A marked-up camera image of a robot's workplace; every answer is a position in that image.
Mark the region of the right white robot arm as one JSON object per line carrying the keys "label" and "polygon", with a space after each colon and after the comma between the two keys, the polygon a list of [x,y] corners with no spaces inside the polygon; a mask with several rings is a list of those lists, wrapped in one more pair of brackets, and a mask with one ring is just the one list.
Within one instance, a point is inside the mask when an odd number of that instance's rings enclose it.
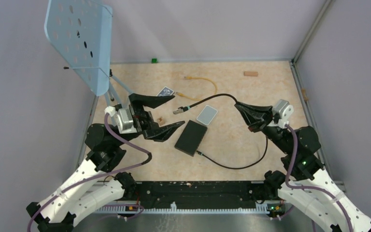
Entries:
{"label": "right white robot arm", "polygon": [[289,202],[325,232],[371,232],[371,217],[353,204],[315,155],[321,148],[315,129],[290,126],[294,109],[288,101],[279,100],[275,106],[238,101],[234,106],[251,132],[263,133],[285,154],[281,162],[286,174],[265,176],[268,198]]}

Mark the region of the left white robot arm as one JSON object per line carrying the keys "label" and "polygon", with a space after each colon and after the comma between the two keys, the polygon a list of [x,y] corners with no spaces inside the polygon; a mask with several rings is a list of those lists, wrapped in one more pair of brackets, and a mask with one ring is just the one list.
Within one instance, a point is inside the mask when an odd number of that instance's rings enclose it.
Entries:
{"label": "left white robot arm", "polygon": [[136,181],[129,167],[118,168],[128,145],[152,160],[152,153],[132,143],[142,136],[146,140],[164,142],[183,125],[182,121],[160,126],[153,120],[155,109],[173,96],[129,95],[129,104],[108,106],[104,122],[90,125],[85,143],[90,151],[72,175],[46,199],[30,203],[26,210],[30,223],[41,232],[70,232],[84,218],[113,200],[129,200],[136,192]]}

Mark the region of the black network switch box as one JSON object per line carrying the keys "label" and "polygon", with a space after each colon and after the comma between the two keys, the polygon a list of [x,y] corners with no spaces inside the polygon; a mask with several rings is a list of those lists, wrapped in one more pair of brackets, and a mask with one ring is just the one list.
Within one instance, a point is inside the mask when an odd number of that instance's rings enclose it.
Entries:
{"label": "black network switch box", "polygon": [[189,120],[176,141],[174,148],[193,157],[207,130],[207,126]]}

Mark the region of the grey card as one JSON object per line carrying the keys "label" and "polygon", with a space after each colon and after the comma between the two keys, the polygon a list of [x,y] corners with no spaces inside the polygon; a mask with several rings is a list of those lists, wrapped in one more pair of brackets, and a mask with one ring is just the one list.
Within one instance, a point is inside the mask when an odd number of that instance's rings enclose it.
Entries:
{"label": "grey card", "polygon": [[218,110],[212,106],[206,105],[196,117],[196,120],[202,125],[209,126],[212,120],[216,117]]}

